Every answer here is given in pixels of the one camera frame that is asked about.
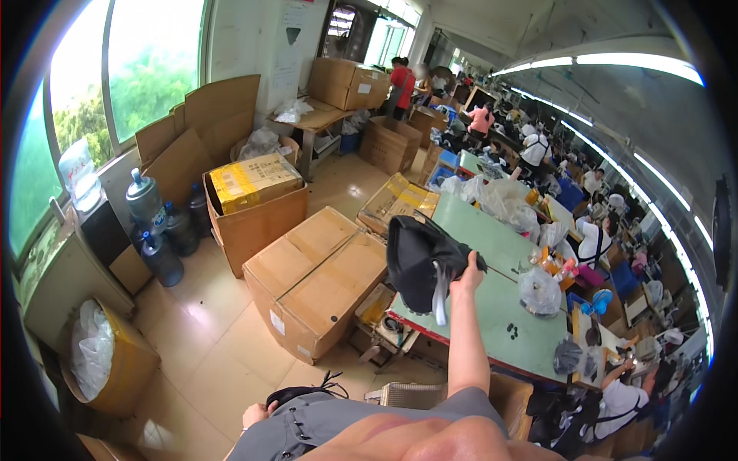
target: tiled floor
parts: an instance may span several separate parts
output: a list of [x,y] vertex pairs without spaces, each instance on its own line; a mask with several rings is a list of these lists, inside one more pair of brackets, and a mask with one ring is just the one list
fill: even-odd
[[[423,159],[420,151],[410,179],[417,178]],[[314,177],[308,214],[331,206],[352,220],[387,180],[355,155],[328,157]],[[108,434],[110,440],[133,443],[149,461],[222,460],[241,433],[248,406],[264,402],[276,389],[320,384],[326,370],[343,371],[338,382],[357,400],[391,381],[446,380],[445,373],[408,358],[375,375],[376,367],[359,365],[359,354],[344,344],[317,366],[306,365],[272,338],[246,283],[233,277],[213,239],[202,240],[198,251],[184,258],[184,267],[177,286],[163,288],[154,280],[136,299],[134,324],[162,362],[135,416],[114,424]]]

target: gray fabric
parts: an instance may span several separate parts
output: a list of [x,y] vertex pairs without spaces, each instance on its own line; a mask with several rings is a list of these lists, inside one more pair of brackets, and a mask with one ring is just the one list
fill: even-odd
[[502,418],[492,408],[484,391],[477,387],[462,389],[431,410],[373,405],[314,392],[293,398],[269,419],[251,426],[238,440],[227,461],[293,460],[328,442],[351,424],[376,413],[395,413],[412,420],[436,416],[456,421],[467,416],[483,416],[494,421],[505,438],[510,438]]

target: woman in pink shirt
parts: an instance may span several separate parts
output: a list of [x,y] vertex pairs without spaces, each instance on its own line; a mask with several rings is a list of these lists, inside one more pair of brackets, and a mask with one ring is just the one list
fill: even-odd
[[489,127],[494,123],[494,116],[492,115],[492,108],[494,103],[489,101],[481,109],[474,109],[469,112],[469,116],[472,118],[472,123],[469,124],[469,134],[476,139],[487,139],[487,131]]

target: trash bin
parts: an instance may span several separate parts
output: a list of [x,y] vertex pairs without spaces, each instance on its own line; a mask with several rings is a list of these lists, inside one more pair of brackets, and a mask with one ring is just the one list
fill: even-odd
[[[72,373],[69,359],[61,361],[61,374],[69,390],[80,402],[109,415],[128,417],[133,414],[141,392],[159,365],[159,354],[124,318],[106,307],[98,298],[94,300],[103,309],[113,333],[113,356],[108,380],[97,396],[89,400],[82,393],[77,378]],[[68,329],[68,334],[67,344],[71,357],[71,328]]]

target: white shirt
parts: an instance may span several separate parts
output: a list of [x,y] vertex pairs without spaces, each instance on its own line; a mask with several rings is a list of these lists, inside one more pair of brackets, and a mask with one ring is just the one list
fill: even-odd
[[[638,408],[643,408],[648,403],[649,398],[646,391],[640,387],[626,386],[616,379],[602,391],[602,402],[600,403],[599,417],[612,417],[623,415],[616,420],[597,423],[594,433],[598,439],[602,440],[613,432],[630,422],[637,413],[632,411],[636,404]],[[592,429],[587,430],[584,441],[589,443],[593,440]]]
[[[599,227],[592,223],[588,223],[585,217],[576,220],[576,230],[580,234],[584,235],[584,239],[579,244],[579,250],[577,256],[579,261],[584,264],[588,264],[590,268],[595,268],[597,261],[592,260],[597,253],[597,240],[599,238]],[[613,244],[613,239],[605,232],[602,231],[602,245],[600,247],[600,259],[607,257],[607,249]]]
[[541,159],[551,157],[551,145],[548,143],[546,136],[542,134],[532,134],[525,138],[527,146],[520,157],[527,163],[537,167],[541,164]]
[[534,127],[530,123],[526,123],[525,125],[523,125],[523,129],[520,130],[520,132],[523,133],[523,136],[527,138],[528,136],[536,133],[536,127]]
[[590,193],[590,195],[597,192],[602,185],[602,180],[599,181],[597,178],[595,178],[595,172],[594,171],[587,171],[584,174],[584,188],[587,190],[587,192]]

